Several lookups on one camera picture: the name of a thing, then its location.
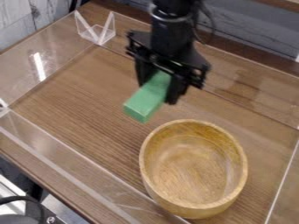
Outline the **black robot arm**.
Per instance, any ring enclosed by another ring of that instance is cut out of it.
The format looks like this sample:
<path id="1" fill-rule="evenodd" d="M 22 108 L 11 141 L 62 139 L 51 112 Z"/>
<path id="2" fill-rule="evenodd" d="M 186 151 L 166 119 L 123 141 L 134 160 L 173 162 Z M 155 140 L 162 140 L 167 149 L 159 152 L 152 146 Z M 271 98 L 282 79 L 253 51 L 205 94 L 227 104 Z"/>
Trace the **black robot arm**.
<path id="1" fill-rule="evenodd" d="M 127 33 L 126 53 L 135 59 L 138 84 L 142 87 L 163 71 L 171 77 L 164 102 L 175 105 L 189 87 L 202 89 L 211 63 L 195 47 L 197 22 L 203 0 L 152 0 L 151 31 Z"/>

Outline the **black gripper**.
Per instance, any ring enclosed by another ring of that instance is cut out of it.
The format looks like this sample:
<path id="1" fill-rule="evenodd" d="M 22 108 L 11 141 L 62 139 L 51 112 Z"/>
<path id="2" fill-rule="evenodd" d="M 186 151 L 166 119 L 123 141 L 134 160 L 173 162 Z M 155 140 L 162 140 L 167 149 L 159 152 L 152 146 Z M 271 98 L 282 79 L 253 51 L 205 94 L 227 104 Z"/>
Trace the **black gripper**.
<path id="1" fill-rule="evenodd" d="M 211 70 L 194 46 L 197 17 L 194 10 L 174 13 L 154 8 L 151 31 L 127 33 L 126 53 L 135 58 L 138 84 L 143 86 L 159 70 L 166 72 L 173 77 L 164 101 L 170 105 L 177 104 L 190 85 L 202 88 Z"/>

